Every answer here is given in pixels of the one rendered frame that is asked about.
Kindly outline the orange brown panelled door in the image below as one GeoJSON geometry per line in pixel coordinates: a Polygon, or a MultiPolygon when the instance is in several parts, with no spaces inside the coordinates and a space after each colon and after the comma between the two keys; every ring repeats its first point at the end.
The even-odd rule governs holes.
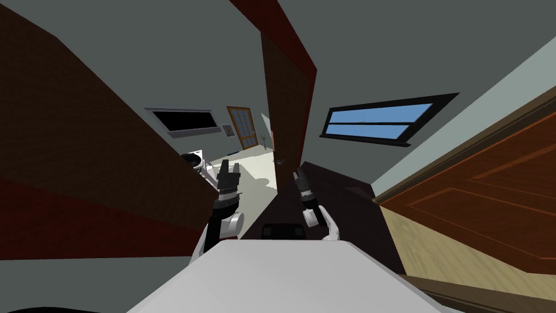
{"type": "Polygon", "coordinates": [[[524,272],[556,275],[556,86],[376,202],[524,272]]]}

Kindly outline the wooden glazed door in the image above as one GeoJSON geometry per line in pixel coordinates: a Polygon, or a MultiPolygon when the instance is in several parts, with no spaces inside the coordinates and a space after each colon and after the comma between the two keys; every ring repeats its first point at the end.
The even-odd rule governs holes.
{"type": "Polygon", "coordinates": [[[232,124],[239,138],[242,150],[247,150],[258,145],[252,114],[249,108],[226,107],[232,124]]]}

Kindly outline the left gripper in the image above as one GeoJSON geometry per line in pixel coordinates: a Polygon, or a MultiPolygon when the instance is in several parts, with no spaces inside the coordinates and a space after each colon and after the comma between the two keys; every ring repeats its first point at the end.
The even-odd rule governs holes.
{"type": "Polygon", "coordinates": [[[217,190],[219,197],[237,196],[237,187],[241,174],[238,171],[229,172],[229,160],[224,159],[217,174],[217,190]]]}

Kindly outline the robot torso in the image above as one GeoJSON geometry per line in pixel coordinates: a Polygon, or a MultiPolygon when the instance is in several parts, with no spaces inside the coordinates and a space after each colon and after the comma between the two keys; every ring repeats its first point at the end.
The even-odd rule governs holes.
{"type": "Polygon", "coordinates": [[[127,313],[452,313],[350,242],[201,237],[127,313]]]}

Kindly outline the black wall television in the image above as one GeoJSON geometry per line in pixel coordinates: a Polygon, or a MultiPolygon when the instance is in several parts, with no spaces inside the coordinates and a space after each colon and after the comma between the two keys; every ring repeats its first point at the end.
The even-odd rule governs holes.
{"type": "Polygon", "coordinates": [[[145,108],[172,139],[221,133],[211,110],[184,108],[145,108]]]}

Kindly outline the dark brown door leaf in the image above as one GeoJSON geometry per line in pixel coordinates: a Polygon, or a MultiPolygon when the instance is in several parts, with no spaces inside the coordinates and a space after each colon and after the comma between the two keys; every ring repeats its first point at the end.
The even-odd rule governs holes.
{"type": "Polygon", "coordinates": [[[268,112],[278,192],[293,182],[301,164],[308,118],[310,81],[270,39],[261,35],[268,112]]]}

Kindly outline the white and black appliance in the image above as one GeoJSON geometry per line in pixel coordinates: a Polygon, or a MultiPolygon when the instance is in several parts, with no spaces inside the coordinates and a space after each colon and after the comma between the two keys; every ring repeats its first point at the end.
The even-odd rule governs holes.
{"type": "Polygon", "coordinates": [[[202,150],[181,154],[180,156],[193,167],[195,172],[199,173],[214,188],[217,186],[214,167],[210,162],[205,161],[202,150]]]}

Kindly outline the black framed window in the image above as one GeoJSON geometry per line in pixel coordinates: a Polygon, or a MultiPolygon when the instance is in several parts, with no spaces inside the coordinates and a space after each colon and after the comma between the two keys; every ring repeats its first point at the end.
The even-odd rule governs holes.
{"type": "Polygon", "coordinates": [[[320,137],[410,147],[409,140],[458,95],[456,92],[330,108],[320,137]]]}

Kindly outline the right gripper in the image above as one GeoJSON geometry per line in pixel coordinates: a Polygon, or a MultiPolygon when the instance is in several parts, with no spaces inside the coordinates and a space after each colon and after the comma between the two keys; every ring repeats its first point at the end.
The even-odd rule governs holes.
{"type": "Polygon", "coordinates": [[[294,180],[296,181],[296,185],[299,188],[300,194],[302,196],[310,195],[312,193],[311,187],[309,182],[306,180],[306,176],[301,167],[299,167],[297,171],[293,173],[293,176],[294,180]]]}

